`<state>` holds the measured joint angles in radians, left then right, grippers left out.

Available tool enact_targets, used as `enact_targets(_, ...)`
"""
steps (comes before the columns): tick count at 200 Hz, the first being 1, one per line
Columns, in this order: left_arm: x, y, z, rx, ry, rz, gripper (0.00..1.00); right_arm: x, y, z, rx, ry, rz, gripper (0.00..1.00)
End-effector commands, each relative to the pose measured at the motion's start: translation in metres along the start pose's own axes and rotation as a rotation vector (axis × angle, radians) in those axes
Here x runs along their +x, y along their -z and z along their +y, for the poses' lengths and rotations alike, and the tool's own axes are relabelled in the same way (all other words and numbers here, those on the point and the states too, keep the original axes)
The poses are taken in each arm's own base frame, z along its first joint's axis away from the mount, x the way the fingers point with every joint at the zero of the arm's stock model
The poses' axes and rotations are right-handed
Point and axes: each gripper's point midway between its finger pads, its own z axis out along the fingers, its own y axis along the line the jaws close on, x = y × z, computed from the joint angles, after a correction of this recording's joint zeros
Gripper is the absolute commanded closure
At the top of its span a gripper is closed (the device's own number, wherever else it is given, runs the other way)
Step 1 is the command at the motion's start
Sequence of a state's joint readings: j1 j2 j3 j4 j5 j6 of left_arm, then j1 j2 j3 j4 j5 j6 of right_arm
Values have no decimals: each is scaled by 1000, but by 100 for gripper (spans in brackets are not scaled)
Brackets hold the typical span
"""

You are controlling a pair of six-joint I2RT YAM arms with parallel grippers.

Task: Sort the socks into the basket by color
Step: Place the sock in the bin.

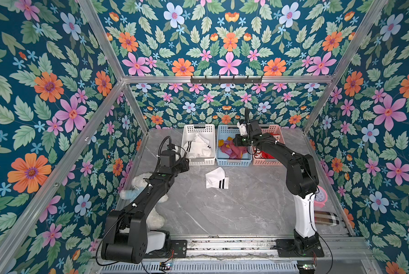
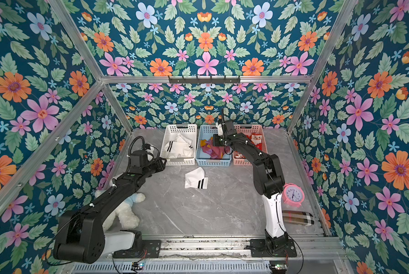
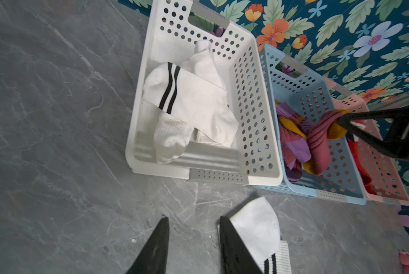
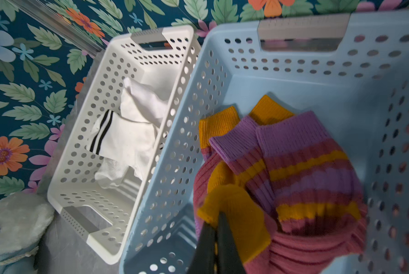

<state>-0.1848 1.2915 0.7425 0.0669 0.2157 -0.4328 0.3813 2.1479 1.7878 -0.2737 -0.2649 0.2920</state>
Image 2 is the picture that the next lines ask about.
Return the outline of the red white striped santa sock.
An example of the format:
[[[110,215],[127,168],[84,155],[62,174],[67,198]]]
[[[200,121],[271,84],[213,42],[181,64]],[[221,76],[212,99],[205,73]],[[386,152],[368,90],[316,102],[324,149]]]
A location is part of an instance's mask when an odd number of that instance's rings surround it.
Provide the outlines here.
[[[244,157],[242,154],[237,153],[236,156],[235,156],[235,158],[236,158],[236,159],[244,159],[245,157]]]

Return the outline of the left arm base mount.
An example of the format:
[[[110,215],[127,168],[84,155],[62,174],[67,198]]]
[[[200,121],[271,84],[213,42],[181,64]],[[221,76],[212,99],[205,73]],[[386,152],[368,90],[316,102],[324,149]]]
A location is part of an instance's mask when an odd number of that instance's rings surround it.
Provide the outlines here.
[[[155,259],[159,258],[161,251],[161,240],[137,240],[133,246],[127,250],[120,250],[113,253],[114,259]]]

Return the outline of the purple striped sock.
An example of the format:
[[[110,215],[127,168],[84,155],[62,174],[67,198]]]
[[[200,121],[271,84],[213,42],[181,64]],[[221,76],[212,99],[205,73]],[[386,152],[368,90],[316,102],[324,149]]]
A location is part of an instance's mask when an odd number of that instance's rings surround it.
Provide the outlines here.
[[[225,156],[231,155],[231,150],[229,147],[221,147],[214,145],[214,137],[211,136],[209,139],[202,139],[199,142],[201,152],[210,157],[210,159],[221,160]]]

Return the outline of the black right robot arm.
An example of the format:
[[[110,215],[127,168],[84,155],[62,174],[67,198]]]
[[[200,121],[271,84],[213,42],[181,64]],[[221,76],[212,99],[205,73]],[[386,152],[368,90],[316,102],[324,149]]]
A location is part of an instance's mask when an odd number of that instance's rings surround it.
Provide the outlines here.
[[[285,178],[280,159],[259,149],[243,133],[237,132],[231,120],[219,120],[216,123],[218,133],[213,136],[213,145],[230,147],[242,154],[252,165],[253,184],[262,197],[266,216],[266,237],[271,240],[287,239],[283,224],[282,195]]]

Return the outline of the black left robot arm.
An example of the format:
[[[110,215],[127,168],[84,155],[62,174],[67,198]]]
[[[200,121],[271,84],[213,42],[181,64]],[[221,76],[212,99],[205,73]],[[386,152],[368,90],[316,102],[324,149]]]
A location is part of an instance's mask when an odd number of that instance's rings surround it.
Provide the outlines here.
[[[53,257],[57,260],[92,264],[100,257],[122,250],[140,250],[141,234],[137,231],[105,232],[103,224],[128,197],[137,193],[146,179],[166,168],[160,156],[149,161],[148,152],[138,150],[129,156],[126,172],[91,204],[77,211],[66,211],[60,218]]]

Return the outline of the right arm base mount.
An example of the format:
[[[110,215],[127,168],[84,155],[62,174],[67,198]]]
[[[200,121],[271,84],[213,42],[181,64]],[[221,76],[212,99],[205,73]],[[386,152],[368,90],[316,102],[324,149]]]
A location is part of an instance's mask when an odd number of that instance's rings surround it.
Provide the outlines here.
[[[266,232],[265,239],[251,239],[245,246],[253,258],[296,258],[297,247],[287,232],[283,236],[271,237]]]

